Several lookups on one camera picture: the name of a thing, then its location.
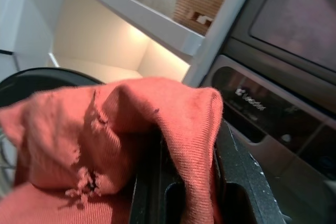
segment grey panel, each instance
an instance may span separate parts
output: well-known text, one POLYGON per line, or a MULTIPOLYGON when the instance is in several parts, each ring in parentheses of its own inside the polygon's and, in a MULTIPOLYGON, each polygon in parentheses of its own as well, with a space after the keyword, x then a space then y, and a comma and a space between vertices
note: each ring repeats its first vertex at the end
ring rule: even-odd
POLYGON ((326 178, 322 174, 297 157, 281 175, 280 183, 318 214, 324 215, 324 180, 326 178))
POLYGON ((249 150, 264 171, 272 177, 279 177, 281 172, 295 158, 295 154, 270 136, 266 136, 260 143, 252 143, 237 129, 231 126, 233 134, 249 150))

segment white cabinet door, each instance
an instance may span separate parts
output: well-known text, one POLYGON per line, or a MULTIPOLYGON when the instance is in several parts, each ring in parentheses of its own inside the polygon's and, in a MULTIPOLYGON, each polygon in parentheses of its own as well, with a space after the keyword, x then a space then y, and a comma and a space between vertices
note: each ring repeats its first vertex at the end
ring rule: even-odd
POLYGON ((25 0, 14 54, 20 70, 47 66, 63 0, 25 0))

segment white cabinet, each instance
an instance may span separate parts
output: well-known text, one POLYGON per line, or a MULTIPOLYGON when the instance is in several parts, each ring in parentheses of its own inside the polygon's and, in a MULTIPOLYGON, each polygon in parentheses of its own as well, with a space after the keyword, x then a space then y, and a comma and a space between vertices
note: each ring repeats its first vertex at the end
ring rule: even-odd
POLYGON ((63 0, 25 0, 14 53, 20 70, 43 67, 54 39, 63 0))
POLYGON ((162 76, 198 86, 245 0, 226 0, 202 36, 135 0, 25 0, 20 70, 63 67, 103 82, 162 76))

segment frayed fabric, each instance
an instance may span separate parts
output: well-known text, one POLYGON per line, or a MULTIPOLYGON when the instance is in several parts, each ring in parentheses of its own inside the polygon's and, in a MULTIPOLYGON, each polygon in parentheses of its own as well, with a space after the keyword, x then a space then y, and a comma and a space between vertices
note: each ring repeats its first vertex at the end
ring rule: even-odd
POLYGON ((18 149, 0 223, 128 223, 128 185, 158 130, 185 183, 181 222, 220 222, 213 147, 222 106, 212 88, 143 78, 37 92, 0 109, 18 149))

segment illuminated shelf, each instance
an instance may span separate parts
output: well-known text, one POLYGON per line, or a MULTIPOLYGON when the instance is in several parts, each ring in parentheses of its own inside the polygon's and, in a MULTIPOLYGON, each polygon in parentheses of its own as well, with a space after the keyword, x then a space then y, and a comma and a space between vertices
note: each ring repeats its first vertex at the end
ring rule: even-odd
POLYGON ((195 56, 204 40, 204 36, 135 0, 99 1, 126 22, 186 61, 195 56))

